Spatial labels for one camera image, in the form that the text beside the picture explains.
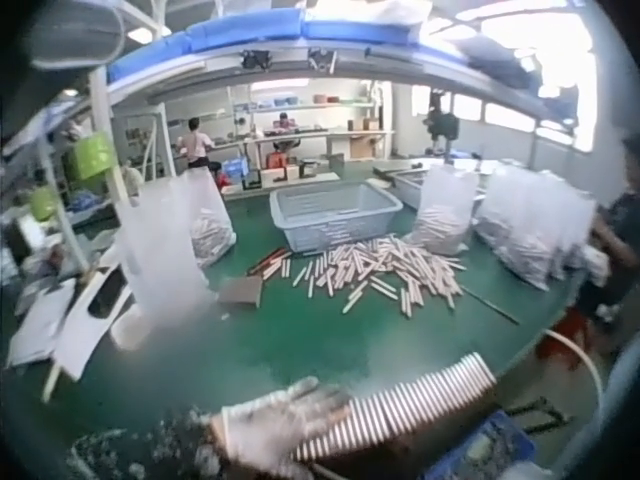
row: worker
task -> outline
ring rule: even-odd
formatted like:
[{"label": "worker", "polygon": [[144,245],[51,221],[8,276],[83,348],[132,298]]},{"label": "worker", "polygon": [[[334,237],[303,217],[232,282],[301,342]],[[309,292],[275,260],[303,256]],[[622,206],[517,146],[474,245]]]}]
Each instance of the worker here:
[{"label": "worker", "polygon": [[213,149],[213,142],[209,135],[199,131],[200,119],[193,117],[189,119],[189,133],[178,138],[176,148],[178,153],[186,150],[187,168],[200,168],[209,166],[207,152]]},{"label": "worker", "polygon": [[228,187],[231,185],[231,180],[227,176],[226,173],[222,171],[222,165],[220,162],[210,162],[209,170],[211,171],[211,175],[213,176],[213,180],[216,182],[218,189],[222,191],[224,187]]},{"label": "worker", "polygon": [[312,479],[292,453],[344,419],[349,400],[339,388],[307,377],[219,414],[175,416],[146,434],[112,430],[82,437],[73,444],[69,463],[88,478],[101,479],[225,478],[231,463],[278,478]]},{"label": "worker", "polygon": [[[295,130],[296,124],[293,120],[289,119],[289,115],[287,115],[287,112],[281,112],[280,113],[280,118],[277,122],[278,127],[276,128],[276,130],[280,133],[283,134],[287,134],[287,133],[293,133],[293,131]],[[277,152],[281,152],[281,153],[288,153],[289,150],[291,150],[292,148],[295,148],[297,146],[300,145],[300,140],[285,140],[282,142],[273,142],[273,148],[277,151]]]},{"label": "worker", "polygon": [[[609,336],[620,303],[640,276],[640,133],[625,138],[623,146],[628,188],[608,210],[596,214],[592,227],[595,244],[609,257],[611,273],[603,287],[587,280],[573,307],[554,328],[570,338],[587,325],[596,334]],[[588,337],[588,329],[583,331]],[[536,349],[538,356],[548,357],[557,347],[554,342],[543,340]]]}]

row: storage shelf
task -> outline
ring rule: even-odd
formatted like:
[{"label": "storage shelf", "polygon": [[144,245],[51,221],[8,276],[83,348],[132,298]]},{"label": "storage shelf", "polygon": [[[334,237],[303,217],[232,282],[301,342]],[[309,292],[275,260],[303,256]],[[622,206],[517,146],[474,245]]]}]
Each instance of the storage shelf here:
[{"label": "storage shelf", "polygon": [[[354,103],[305,103],[300,105],[283,105],[281,107],[266,107],[266,108],[253,108],[249,111],[239,111],[236,112],[236,115],[250,115],[256,113],[274,113],[274,112],[283,112],[283,111],[295,111],[295,110],[319,110],[324,108],[374,108],[375,103],[362,103],[362,102],[354,102]],[[205,113],[199,115],[200,122],[211,122],[214,120],[224,120],[227,118],[233,118],[232,113]],[[169,128],[174,128],[181,126],[182,124],[186,124],[188,120],[186,119],[174,119],[167,122]]]}]

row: wall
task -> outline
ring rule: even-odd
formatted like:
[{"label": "wall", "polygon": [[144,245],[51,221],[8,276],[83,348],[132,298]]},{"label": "wall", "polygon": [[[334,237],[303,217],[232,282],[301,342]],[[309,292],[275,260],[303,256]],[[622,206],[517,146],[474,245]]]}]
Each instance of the wall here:
[{"label": "wall", "polygon": [[[248,86],[241,85],[231,88],[232,97],[235,103],[245,103],[249,101]],[[312,103],[314,94],[339,95],[344,99],[352,99],[364,95],[365,86],[360,80],[353,79],[311,79],[306,87],[289,87],[284,89],[259,90],[251,93],[253,102],[273,99],[274,97],[298,96],[301,103]],[[227,90],[215,90],[189,98],[167,102],[167,119],[189,118],[201,116],[206,113],[213,113],[224,109],[224,112],[231,111]],[[336,107],[315,110],[295,110],[289,112],[289,118],[296,120],[299,126],[311,127],[319,124],[324,128],[347,127],[347,122],[357,116],[364,116],[364,109],[350,107]],[[256,113],[254,121],[260,129],[272,128],[274,120],[278,119],[279,112]],[[203,122],[201,130],[211,138],[226,137],[233,132],[233,119],[217,119]],[[169,136],[175,142],[180,135],[183,135],[186,127],[175,127],[169,129]],[[265,144],[263,155],[273,150],[271,144]],[[298,157],[317,157],[326,152],[324,138],[304,140],[295,150]],[[234,150],[226,150],[211,155],[212,159],[224,160],[232,158],[236,153]]]},{"label": "wall", "polygon": [[[585,25],[594,40],[598,67],[598,124],[594,149],[585,154],[538,138],[534,168],[550,169],[578,188],[593,192],[603,204],[625,188],[620,138],[640,125],[640,76],[615,28],[599,7],[585,8]],[[394,147],[400,154],[419,154],[431,144],[422,125],[424,117],[412,116],[411,86],[394,85],[394,124],[402,125]],[[484,158],[515,158],[528,161],[533,134],[484,122],[461,120],[460,139],[454,147],[475,151]]]}]

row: green container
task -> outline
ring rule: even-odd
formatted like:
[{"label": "green container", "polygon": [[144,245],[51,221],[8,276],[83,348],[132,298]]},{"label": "green container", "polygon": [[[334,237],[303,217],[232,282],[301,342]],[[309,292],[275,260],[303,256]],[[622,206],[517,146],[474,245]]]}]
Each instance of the green container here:
[{"label": "green container", "polygon": [[104,173],[118,163],[113,142],[104,132],[81,138],[74,151],[78,180],[81,181]]},{"label": "green container", "polygon": [[31,214],[38,222],[46,222],[56,212],[56,196],[49,186],[38,187],[29,199]]}]

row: green workbench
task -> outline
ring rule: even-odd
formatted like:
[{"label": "green workbench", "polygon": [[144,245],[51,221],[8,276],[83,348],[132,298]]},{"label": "green workbench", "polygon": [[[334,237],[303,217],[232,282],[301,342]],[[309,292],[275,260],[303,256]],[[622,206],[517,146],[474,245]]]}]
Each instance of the green workbench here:
[{"label": "green workbench", "polygon": [[[228,204],[236,246],[207,272],[212,288],[279,246],[268,199]],[[405,233],[415,214],[404,209],[392,231]],[[44,461],[78,435],[116,427],[148,428],[168,410],[198,406],[218,410],[249,400],[306,375],[348,387],[355,394],[384,389],[479,352],[498,376],[526,355],[544,329],[560,317],[582,280],[575,274],[542,292],[505,270],[476,239],[462,255],[459,282],[517,317],[516,326],[465,295],[450,311],[431,299],[405,320],[387,298],[367,293],[346,315],[347,292],[307,298],[278,275],[267,282],[256,311],[212,312],[172,329],[157,329],[135,352],[118,351],[106,336],[77,384],[61,378],[49,405],[40,395],[49,365],[2,373],[6,434],[27,457]],[[306,262],[295,260],[292,277]],[[15,329],[4,298],[2,355]],[[62,458],[50,460],[60,465]]]}]

